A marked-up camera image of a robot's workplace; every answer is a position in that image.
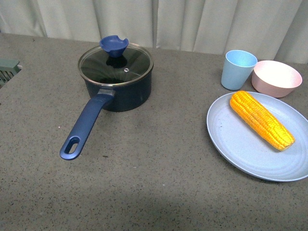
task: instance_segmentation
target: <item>pink bowl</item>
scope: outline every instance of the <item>pink bowl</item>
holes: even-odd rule
[[[301,85],[303,79],[294,68],[277,61],[265,60],[256,64],[252,85],[260,93],[281,98]]]

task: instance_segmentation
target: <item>corn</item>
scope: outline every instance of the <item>corn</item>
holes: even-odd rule
[[[274,115],[246,91],[234,93],[230,99],[232,109],[263,139],[283,151],[294,142],[294,136]]]

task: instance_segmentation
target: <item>curtain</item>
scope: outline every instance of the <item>curtain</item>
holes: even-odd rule
[[[0,31],[308,63],[308,0],[0,0]]]

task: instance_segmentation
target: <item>light blue plate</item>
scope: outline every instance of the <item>light blue plate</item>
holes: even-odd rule
[[[308,120],[286,103],[250,92],[294,135],[295,143],[278,151],[253,131],[230,107],[234,92],[215,100],[208,110],[208,133],[217,150],[234,166],[271,181],[295,181],[308,176]]]

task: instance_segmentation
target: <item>saucepan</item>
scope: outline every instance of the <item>saucepan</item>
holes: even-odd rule
[[[151,93],[153,66],[144,47],[118,36],[105,37],[100,46],[84,53],[78,70],[90,100],[65,140],[60,157],[74,160],[80,155],[102,109],[123,112],[142,105]]]

